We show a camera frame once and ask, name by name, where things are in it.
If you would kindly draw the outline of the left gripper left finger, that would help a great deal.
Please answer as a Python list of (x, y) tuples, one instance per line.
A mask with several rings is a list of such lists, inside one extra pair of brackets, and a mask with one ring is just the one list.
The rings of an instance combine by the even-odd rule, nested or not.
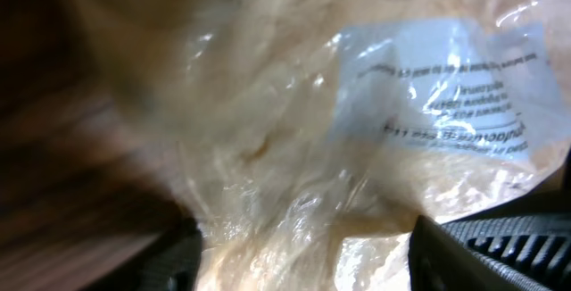
[(193, 291), (203, 250), (195, 220), (185, 218), (85, 291)]

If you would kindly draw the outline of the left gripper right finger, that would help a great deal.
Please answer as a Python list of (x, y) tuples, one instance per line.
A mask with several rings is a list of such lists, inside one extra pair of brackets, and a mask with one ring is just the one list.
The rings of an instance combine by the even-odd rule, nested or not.
[(570, 193), (530, 194), (444, 224), (420, 216), (408, 259), (412, 291), (570, 291)]

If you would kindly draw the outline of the beige plastic pouch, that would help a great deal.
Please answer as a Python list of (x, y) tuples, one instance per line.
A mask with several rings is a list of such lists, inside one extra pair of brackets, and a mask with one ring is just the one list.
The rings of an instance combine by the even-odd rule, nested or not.
[(419, 215), (570, 147), (570, 0), (76, 0), (124, 115), (178, 147), (199, 290), (406, 290)]

